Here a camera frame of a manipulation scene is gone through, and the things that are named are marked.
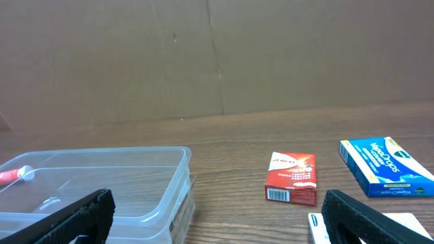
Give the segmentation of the blue VapoDrops box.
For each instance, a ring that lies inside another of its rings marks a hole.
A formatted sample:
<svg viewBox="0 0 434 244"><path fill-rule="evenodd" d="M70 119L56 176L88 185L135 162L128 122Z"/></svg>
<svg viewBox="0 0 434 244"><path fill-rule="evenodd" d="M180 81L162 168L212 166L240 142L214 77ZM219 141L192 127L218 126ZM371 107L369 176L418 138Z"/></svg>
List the blue VapoDrops box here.
<svg viewBox="0 0 434 244"><path fill-rule="evenodd" d="M367 197L433 196L433 174L391 137L341 140L339 155Z"/></svg>

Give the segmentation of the white box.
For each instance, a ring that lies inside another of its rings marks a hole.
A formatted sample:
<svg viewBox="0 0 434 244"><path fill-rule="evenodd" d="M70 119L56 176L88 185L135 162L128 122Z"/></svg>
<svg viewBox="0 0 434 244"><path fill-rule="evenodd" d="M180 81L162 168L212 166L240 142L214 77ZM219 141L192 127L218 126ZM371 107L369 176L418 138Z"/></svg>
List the white box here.
<svg viewBox="0 0 434 244"><path fill-rule="evenodd" d="M412 213L384 213L388 218L402 224L403 226L417 232L418 234L433 240L431 235L425 230L422 224ZM310 242L313 244L330 244L330 238L326 230L321 213L308 214L309 231L311 234Z"/></svg>

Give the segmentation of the orange tablet tube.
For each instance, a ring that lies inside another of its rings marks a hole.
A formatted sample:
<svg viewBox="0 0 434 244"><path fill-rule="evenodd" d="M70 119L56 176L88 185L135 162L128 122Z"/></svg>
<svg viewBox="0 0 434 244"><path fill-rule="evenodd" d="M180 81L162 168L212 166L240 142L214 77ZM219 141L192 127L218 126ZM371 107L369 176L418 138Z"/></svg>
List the orange tablet tube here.
<svg viewBox="0 0 434 244"><path fill-rule="evenodd" d="M16 181L31 181L35 177L35 170L30 165L25 165L19 169L2 171L0 175L0 184L2 186L12 184Z"/></svg>

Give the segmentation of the red small carton box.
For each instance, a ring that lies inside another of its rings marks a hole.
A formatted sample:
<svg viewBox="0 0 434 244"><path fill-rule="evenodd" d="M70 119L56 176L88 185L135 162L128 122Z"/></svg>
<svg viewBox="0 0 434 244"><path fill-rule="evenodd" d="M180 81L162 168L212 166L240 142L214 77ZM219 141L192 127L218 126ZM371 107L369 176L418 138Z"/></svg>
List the red small carton box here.
<svg viewBox="0 0 434 244"><path fill-rule="evenodd" d="M267 201L316 206L315 155L299 152L273 152L264 191Z"/></svg>

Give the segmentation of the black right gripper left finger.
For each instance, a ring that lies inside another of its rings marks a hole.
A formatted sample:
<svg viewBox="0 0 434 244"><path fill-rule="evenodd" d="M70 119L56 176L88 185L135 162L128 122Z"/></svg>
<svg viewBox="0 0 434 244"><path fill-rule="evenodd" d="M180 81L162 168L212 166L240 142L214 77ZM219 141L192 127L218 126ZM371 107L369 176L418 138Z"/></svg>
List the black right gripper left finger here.
<svg viewBox="0 0 434 244"><path fill-rule="evenodd" d="M105 244L113 223L115 202L103 188L48 217L1 239L1 244Z"/></svg>

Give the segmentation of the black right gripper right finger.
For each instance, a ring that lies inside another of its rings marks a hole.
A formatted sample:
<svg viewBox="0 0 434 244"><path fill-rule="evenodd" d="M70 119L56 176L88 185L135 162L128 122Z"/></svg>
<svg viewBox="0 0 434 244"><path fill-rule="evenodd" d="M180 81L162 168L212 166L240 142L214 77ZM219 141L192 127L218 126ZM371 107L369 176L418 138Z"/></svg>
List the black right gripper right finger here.
<svg viewBox="0 0 434 244"><path fill-rule="evenodd" d="M328 190L321 208L331 244L433 244L340 190Z"/></svg>

